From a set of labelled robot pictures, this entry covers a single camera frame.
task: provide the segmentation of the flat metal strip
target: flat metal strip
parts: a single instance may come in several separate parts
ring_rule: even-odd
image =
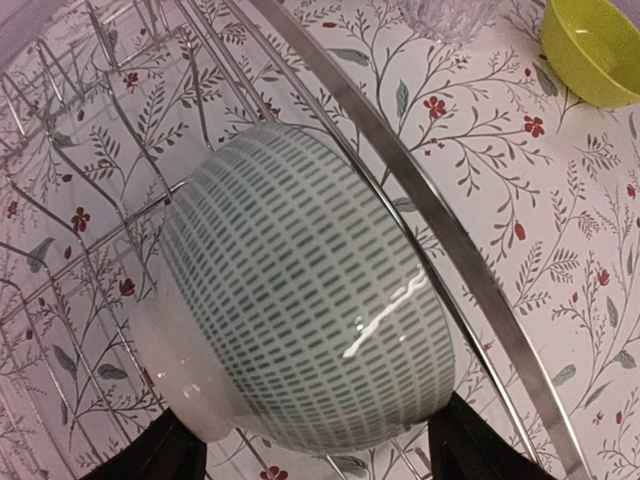
[[[591,480],[587,461],[569,416],[527,334],[515,318],[482,254],[428,176],[380,113],[320,44],[276,0],[250,0],[292,46],[361,129],[416,208],[431,226],[494,329],[540,415],[560,462],[571,480]]]

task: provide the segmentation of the floral tablecloth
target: floral tablecloth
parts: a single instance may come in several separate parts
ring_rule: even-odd
[[[329,141],[282,73],[223,3],[199,3],[273,114]],[[544,466],[563,478],[557,454],[516,373],[428,227],[293,50],[247,0],[240,3],[262,24],[415,226],[496,362]],[[505,0],[493,24],[463,48],[418,38],[403,24],[392,1],[284,3],[384,114],[482,248],[554,379],[595,478],[637,478],[640,110],[593,108],[553,75],[540,47],[544,12],[540,0]],[[149,14],[119,13],[126,1],[95,4],[119,58],[151,45]],[[172,3],[165,6],[172,25],[184,21]],[[251,121],[220,70],[189,35],[198,52],[207,127],[215,146]],[[53,142],[117,199],[125,213],[150,204],[162,193],[162,185],[117,120],[104,87],[96,84],[106,62],[90,35],[84,7],[69,2],[54,17],[45,39],[56,53],[66,52],[61,57],[63,68],[87,89],[84,104],[73,103],[69,112],[57,117]],[[160,50],[150,48],[110,77],[136,134],[168,184],[183,178],[207,155],[186,48],[184,41],[170,41]],[[6,317],[2,327],[9,347],[0,349],[0,475],[73,478],[112,456],[159,413],[124,353],[126,342],[118,337],[110,314],[114,312],[128,335],[127,311],[150,293],[151,286],[124,234],[96,246],[90,256],[95,276],[82,262],[75,235],[92,245],[118,224],[118,217],[62,161],[42,133],[33,133],[39,115],[60,107],[40,75],[33,48],[9,73],[27,93],[28,103],[15,102],[32,135],[26,146],[20,144],[6,101],[0,97],[0,152],[19,150],[9,157],[9,172],[20,188],[61,222],[48,218],[0,178],[0,240],[31,251],[53,272],[68,267],[56,282],[62,298],[58,303],[51,289],[36,290],[47,280],[39,264],[0,248],[1,277],[20,285],[26,297],[37,292],[28,317],[16,309],[18,290],[0,284],[0,318]],[[70,98],[73,91],[59,73],[54,76]],[[34,78],[35,86],[30,87]],[[161,219],[160,206],[131,227],[152,273]],[[65,326],[67,318],[70,328]],[[481,367],[454,330],[457,391],[520,448]],[[74,336],[84,355],[74,350]],[[44,351],[38,348],[40,341]],[[68,404],[61,403],[47,362]],[[87,369],[97,376],[100,389],[89,380]],[[41,415],[34,415],[34,409]],[[277,480],[337,478],[322,458],[287,452],[250,432],[247,435]],[[424,429],[399,439],[399,444],[420,474],[427,475]],[[392,480],[412,475],[391,445],[334,460],[347,478]],[[211,446],[209,465],[214,479],[269,476],[237,434]]]

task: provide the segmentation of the bowl rim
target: bowl rim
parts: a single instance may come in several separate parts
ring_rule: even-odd
[[[618,82],[609,73],[605,72],[600,67],[600,65],[598,65],[591,58],[591,55],[589,55],[584,50],[584,48],[582,48],[582,46],[578,42],[576,42],[574,36],[571,34],[569,29],[567,28],[567,25],[566,25],[564,19],[562,18],[562,15],[560,15],[560,13],[558,11],[557,4],[560,1],[562,1],[562,0],[549,0],[549,12],[552,12],[555,15],[556,19],[558,20],[558,23],[560,24],[562,29],[565,31],[567,36],[571,39],[571,42],[576,46],[576,48],[580,51],[580,53],[584,56],[584,58],[586,58],[589,61],[589,63],[591,65],[593,65],[596,68],[596,70],[598,70],[598,72],[600,72],[602,75],[604,75],[616,87],[618,87],[619,89],[623,90],[625,93],[628,93],[629,95],[632,95],[637,101],[640,101],[640,91],[636,92],[634,90],[629,90],[627,87],[625,87],[620,82]],[[608,8],[611,12],[613,12],[615,15],[620,17],[623,22],[626,22],[627,26],[629,26],[635,32],[636,36],[638,36],[640,38],[640,30],[638,29],[638,27],[635,26],[635,24],[631,21],[631,19],[629,17],[627,17],[624,14],[624,12],[617,7],[617,5],[615,5],[610,0],[596,0],[596,1],[598,1],[600,4],[602,4],[604,6],[604,8]]]

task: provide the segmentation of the glass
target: glass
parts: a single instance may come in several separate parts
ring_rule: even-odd
[[[400,0],[407,24],[446,43],[467,43],[493,17],[502,0]]]

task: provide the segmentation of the dish rack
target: dish rack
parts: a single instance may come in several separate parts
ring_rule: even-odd
[[[73,368],[84,368],[86,370],[91,388],[95,389],[97,396],[103,402],[102,405],[112,416],[113,422],[121,429],[123,437],[131,441],[131,433],[122,426],[121,420],[111,410],[110,402],[107,399],[109,393],[103,391],[98,381],[100,373],[96,372],[95,368],[90,367],[90,361],[87,358],[88,352],[86,348],[83,349],[81,347],[81,342],[78,341],[77,336],[74,334],[73,322],[69,318],[60,283],[75,267],[84,263],[91,281],[97,287],[96,294],[106,299],[109,293],[98,278],[99,273],[95,266],[94,255],[107,242],[112,241],[118,235],[123,235],[125,241],[131,247],[135,261],[142,270],[143,278],[148,279],[153,287],[153,276],[147,265],[146,253],[138,245],[134,230],[144,219],[157,214],[164,204],[171,201],[174,193],[184,184],[182,181],[169,181],[165,172],[158,167],[158,150],[149,149],[145,145],[139,135],[139,129],[137,130],[136,126],[134,126],[137,120],[127,113],[126,105],[123,105],[123,98],[119,98],[116,94],[112,84],[113,79],[121,78],[122,72],[125,71],[127,66],[134,64],[140,58],[145,56],[152,57],[156,54],[161,55],[163,49],[177,47],[181,52],[181,59],[179,59],[181,65],[179,65],[179,68],[187,72],[191,82],[192,94],[189,102],[191,108],[197,109],[200,123],[199,135],[208,150],[214,150],[215,142],[209,138],[208,133],[210,122],[206,115],[208,93],[205,92],[207,85],[203,86],[201,81],[202,69],[200,66],[201,60],[198,59],[199,56],[201,58],[206,56],[207,61],[212,62],[212,65],[215,66],[217,74],[226,81],[229,89],[228,93],[235,96],[239,103],[236,112],[243,119],[244,124],[280,121],[279,111],[274,109],[269,100],[258,92],[249,78],[250,75],[247,73],[247,69],[241,64],[242,62],[234,58],[221,33],[210,22],[208,15],[211,12],[206,8],[206,2],[203,4],[202,2],[197,3],[196,0],[175,0],[172,2],[162,0],[116,0],[107,3],[111,9],[98,9],[85,1],[79,1],[73,5],[72,11],[77,12],[81,9],[86,12],[84,18],[86,19],[85,21],[91,24],[92,36],[74,40],[69,50],[55,52],[54,48],[50,47],[45,40],[36,39],[26,52],[30,55],[37,55],[39,59],[39,66],[33,76],[17,75],[15,72],[12,74],[7,72],[0,73],[0,92],[4,95],[5,102],[5,105],[0,104],[0,109],[4,107],[4,111],[10,115],[15,130],[14,140],[0,136],[0,151],[3,151],[3,157],[0,157],[0,162],[2,162],[1,165],[3,166],[3,173],[0,174],[0,188],[3,188],[5,192],[12,192],[14,196],[17,195],[34,212],[44,215],[48,221],[68,231],[70,235],[75,237],[80,247],[79,255],[69,258],[68,263],[57,271],[52,271],[49,264],[42,258],[43,255],[39,255],[38,252],[27,252],[18,244],[1,241],[0,251],[5,250],[7,254],[26,261],[30,266],[31,272],[44,272],[46,282],[36,285],[32,291],[29,291],[27,290],[27,282],[18,284],[8,278],[6,272],[5,275],[0,275],[0,287],[4,287],[5,291],[7,289],[12,290],[18,299],[16,305],[4,315],[0,327],[18,316],[24,318],[27,331],[30,332],[28,335],[34,337],[37,348],[47,364],[48,373],[62,399],[63,411],[66,411],[66,415],[72,417],[69,420],[76,426],[79,434],[86,439],[87,444],[99,462],[104,462],[106,458],[93,445],[92,438],[88,434],[83,420],[75,416],[71,400],[62,388],[58,374],[46,354],[48,347],[41,340],[37,319],[30,313],[30,309],[34,308],[33,306],[36,305],[36,302],[42,301],[44,292],[49,292],[52,295],[60,320],[68,329],[74,350],[78,355],[78,366]],[[321,129],[335,141],[337,148],[342,151],[361,179],[381,198],[385,208],[397,223],[398,228],[402,229],[407,240],[415,249],[416,255],[429,275],[442,303],[486,372],[526,454],[534,461],[539,462],[534,444],[524,427],[523,419],[518,415],[517,409],[507,393],[506,386],[498,376],[489,355],[483,348],[480,338],[476,335],[463,313],[463,309],[444,283],[432,260],[427,256],[417,240],[416,235],[398,211],[400,210],[399,205],[393,202],[385,193],[385,190],[380,186],[369,167],[354,148],[352,141],[338,128],[334,119],[323,108],[322,99],[314,96],[299,75],[302,64],[305,64],[306,68],[315,74],[328,94],[332,95],[337,101],[341,114],[349,116],[355,122],[359,135],[370,143],[372,149],[377,152],[379,158],[386,165],[385,175],[395,177],[398,184],[411,199],[415,209],[421,214],[442,244],[449,261],[459,272],[470,294],[475,296],[478,305],[529,393],[540,419],[556,448],[568,478],[572,480],[590,479],[591,475],[589,474],[587,463],[549,376],[525,332],[519,326],[482,254],[475,247],[436,185],[428,178],[428,175],[420,173],[411,160],[411,154],[395,135],[386,119],[366,99],[361,89],[354,84],[348,74],[337,66],[336,62],[320,44],[301,26],[299,19],[294,18],[287,8],[283,6],[283,2],[278,0],[250,0],[253,7],[276,32],[276,35],[265,33],[263,28],[260,28],[249,18],[245,12],[247,3],[247,0],[245,0],[244,5],[240,6],[238,0],[220,0],[216,5],[223,5],[226,9],[226,14],[235,17],[234,21],[237,22],[237,25],[247,32],[262,53],[270,59],[273,71],[282,75],[293,87],[296,92],[295,102],[297,102],[297,105],[309,112],[312,118],[319,122]],[[136,28],[141,33],[144,32],[147,40],[136,44],[135,48],[123,56],[119,55],[115,48],[116,38],[114,36],[116,34],[114,34],[115,30],[110,29],[110,25],[116,21],[124,22],[125,19],[127,22],[137,23]],[[80,62],[77,58],[77,52],[82,50],[82,45],[90,42],[93,42],[100,51],[100,54],[92,56],[93,66],[97,72],[100,72],[100,75],[92,82],[86,83],[82,80],[83,75],[81,68],[78,66]],[[279,51],[276,45],[286,45],[286,51],[288,52],[286,58],[281,54],[282,49]],[[64,68],[63,65],[70,65],[71,67]],[[138,85],[138,81],[137,77],[127,75],[123,80],[127,84],[127,88],[131,86],[132,90]],[[30,100],[34,97],[34,91],[40,91],[45,99],[43,103],[46,103],[47,108],[42,108],[42,104],[39,105]],[[56,122],[59,118],[69,115],[71,109],[77,108],[78,105],[93,102],[98,94],[100,94],[100,98],[108,99],[110,102],[110,108],[115,112],[114,121],[120,122],[122,126],[122,135],[129,136],[130,140],[135,142],[139,149],[141,161],[153,173],[154,181],[157,182],[163,192],[161,195],[149,199],[144,206],[133,212],[128,212],[127,209],[123,208],[120,199],[114,198],[114,195],[108,193],[100,185],[98,177],[80,166],[77,160],[71,158],[71,155],[67,153],[67,147],[72,144],[72,140],[68,136],[59,134],[56,130]],[[78,116],[80,115],[84,115],[82,109],[78,111]],[[230,136],[237,132],[237,128],[235,130],[232,129]],[[70,175],[75,175],[79,179],[78,181],[82,181],[87,188],[91,189],[97,199],[108,203],[115,213],[118,224],[91,244],[85,243],[83,236],[80,235],[84,230],[81,225],[84,221],[84,212],[78,209],[76,212],[77,221],[73,221],[72,225],[70,225],[53,208],[50,208],[43,199],[37,198],[28,189],[19,186],[17,177],[20,176],[21,172],[16,171],[15,166],[20,163],[21,157],[28,154],[30,146],[37,142],[41,142],[41,144],[44,142],[56,161],[61,165],[65,165],[70,172],[73,172]],[[120,147],[115,147],[115,142],[107,145],[107,149],[111,149],[112,153],[114,148],[119,149]],[[105,304],[106,317],[112,322],[117,341],[121,342],[126,355],[140,377],[140,381],[145,385],[144,388],[148,389],[149,401],[156,404],[159,409],[162,409],[164,407],[162,399],[155,393],[151,379],[148,378],[143,366],[137,361],[134,347],[127,338],[126,321],[120,318],[120,314],[110,302],[107,301]],[[4,343],[3,348],[11,351],[13,340],[4,328],[0,328],[0,339]],[[58,351],[54,353],[58,362],[61,362],[60,357],[62,355],[66,355],[64,353],[61,355]],[[18,362],[13,353],[10,353],[9,361],[14,364]],[[70,460],[66,458],[60,439],[56,438],[56,435],[48,427],[47,422],[40,415],[33,393],[24,383],[21,384],[21,381],[20,379],[17,380],[18,385],[16,388],[22,391],[24,398],[30,403],[33,413],[37,417],[37,423],[46,430],[52,447],[60,457],[60,461],[64,464],[69,475],[72,478],[78,478],[77,474],[74,473]],[[15,424],[16,415],[12,414],[11,411],[7,413],[10,422],[18,431],[19,429]],[[243,431],[238,430],[238,434],[245,441],[247,440]],[[247,441],[246,444],[266,472],[267,477],[275,480],[275,475],[270,472],[267,463],[251,442]],[[420,473],[420,467],[412,463],[412,460],[404,454],[399,445],[396,445],[396,447],[402,461],[406,463],[416,479],[430,478],[429,475],[424,476]],[[5,461],[9,474],[19,478],[16,469],[11,466],[9,457],[9,452],[0,451],[0,458]],[[40,465],[35,457],[31,460],[37,466],[37,471],[46,472],[45,467]],[[340,469],[332,457],[326,457],[326,461],[335,471],[337,478],[346,480],[346,473]],[[207,478],[212,479],[212,476],[208,473]]]

